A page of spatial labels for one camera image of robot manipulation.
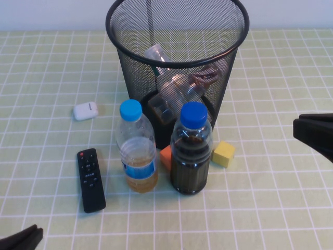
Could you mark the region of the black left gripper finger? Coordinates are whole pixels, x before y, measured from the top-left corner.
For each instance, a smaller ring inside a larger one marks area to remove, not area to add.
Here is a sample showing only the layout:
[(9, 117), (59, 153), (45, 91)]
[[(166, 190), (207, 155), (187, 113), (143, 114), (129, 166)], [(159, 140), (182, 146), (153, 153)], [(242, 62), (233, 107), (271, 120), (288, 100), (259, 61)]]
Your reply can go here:
[(37, 225), (34, 224), (18, 233), (10, 235), (6, 238), (1, 239), (1, 243), (17, 243), (25, 240), (29, 237), (33, 232), (37, 230)]
[(42, 239), (43, 229), (37, 228), (35, 232), (21, 242), (1, 243), (1, 249), (36, 249)]

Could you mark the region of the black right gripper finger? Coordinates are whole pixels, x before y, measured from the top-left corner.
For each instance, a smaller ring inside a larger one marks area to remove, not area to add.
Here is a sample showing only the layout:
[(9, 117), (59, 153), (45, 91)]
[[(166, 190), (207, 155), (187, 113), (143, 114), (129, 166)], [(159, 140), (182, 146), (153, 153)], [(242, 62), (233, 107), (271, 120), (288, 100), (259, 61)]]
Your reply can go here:
[(332, 162), (332, 120), (295, 119), (293, 136)]
[(329, 114), (301, 114), (299, 119), (308, 120), (333, 120), (333, 113)]

